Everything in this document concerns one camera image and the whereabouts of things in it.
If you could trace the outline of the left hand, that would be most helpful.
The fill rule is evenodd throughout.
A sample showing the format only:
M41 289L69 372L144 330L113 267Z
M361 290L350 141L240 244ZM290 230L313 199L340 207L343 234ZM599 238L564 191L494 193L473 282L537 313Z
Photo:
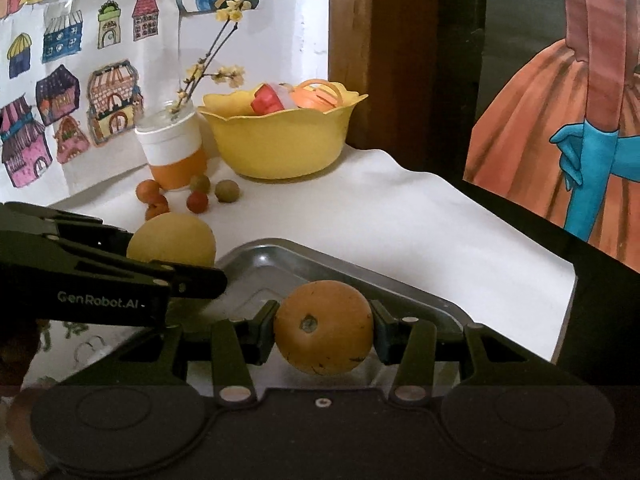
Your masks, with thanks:
M16 396L21 391L30 363L39 349L41 330L40 320L14 320L1 326L2 396Z

